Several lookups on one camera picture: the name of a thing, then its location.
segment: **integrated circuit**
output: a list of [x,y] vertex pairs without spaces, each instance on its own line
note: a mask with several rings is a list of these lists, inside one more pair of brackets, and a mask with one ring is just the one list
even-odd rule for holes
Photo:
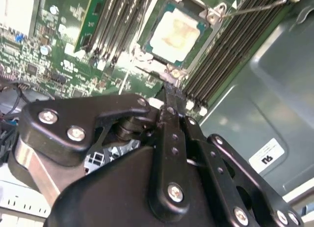
[[154,23],[152,34],[146,38],[143,51],[181,69],[209,24],[202,18],[167,0]]
[[66,77],[64,77],[64,76],[62,76],[62,75],[60,75],[58,73],[55,73],[55,72],[53,72],[51,74],[51,80],[53,80],[53,81],[55,81],[55,82],[57,82],[59,84],[62,84],[62,85],[67,82],[67,78]]
[[79,91],[78,89],[74,89],[72,93],[73,98],[81,98],[83,96],[83,92]]
[[28,63],[26,72],[29,73],[31,76],[36,76],[38,71],[38,67],[34,66],[33,64]]

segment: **black mechanical arm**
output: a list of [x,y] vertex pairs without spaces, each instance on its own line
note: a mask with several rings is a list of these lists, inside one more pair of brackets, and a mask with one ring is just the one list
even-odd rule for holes
[[[52,207],[46,227],[303,226],[227,141],[205,138],[184,106],[169,85],[150,103],[126,94],[29,104],[9,167]],[[131,139],[141,147],[85,175],[87,154]]]

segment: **motherboard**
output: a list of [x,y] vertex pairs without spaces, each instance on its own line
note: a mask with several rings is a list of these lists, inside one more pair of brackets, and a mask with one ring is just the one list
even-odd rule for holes
[[[216,45],[240,46],[228,42],[237,31],[233,22],[251,28],[238,34],[244,38],[260,28],[248,22],[259,14],[222,17],[273,1],[0,0],[0,77],[59,98],[125,92],[148,98],[169,82],[185,90],[188,110],[205,115],[208,92],[198,97],[195,87],[208,85]],[[214,73],[223,80],[222,72]]]

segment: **blue component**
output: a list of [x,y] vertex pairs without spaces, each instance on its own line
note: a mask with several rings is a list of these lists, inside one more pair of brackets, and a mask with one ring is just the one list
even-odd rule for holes
[[21,43],[23,39],[24,39],[24,35],[23,34],[17,34],[15,36],[15,41],[18,42],[18,43]]

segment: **metal rod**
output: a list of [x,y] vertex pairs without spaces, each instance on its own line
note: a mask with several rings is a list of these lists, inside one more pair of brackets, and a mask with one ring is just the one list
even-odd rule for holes
[[249,12],[259,12],[259,11],[263,11],[263,10],[272,9],[274,7],[277,7],[279,5],[283,5],[283,4],[287,3],[287,1],[288,0],[278,0],[278,1],[275,1],[272,4],[269,4],[269,5],[266,5],[266,6],[252,7],[252,8],[249,8],[249,9],[244,9],[244,10],[240,10],[240,11],[237,11],[237,12],[225,14],[221,18],[228,18],[228,17],[233,17],[233,16],[236,16],[236,15],[246,14],[246,13],[249,13]]

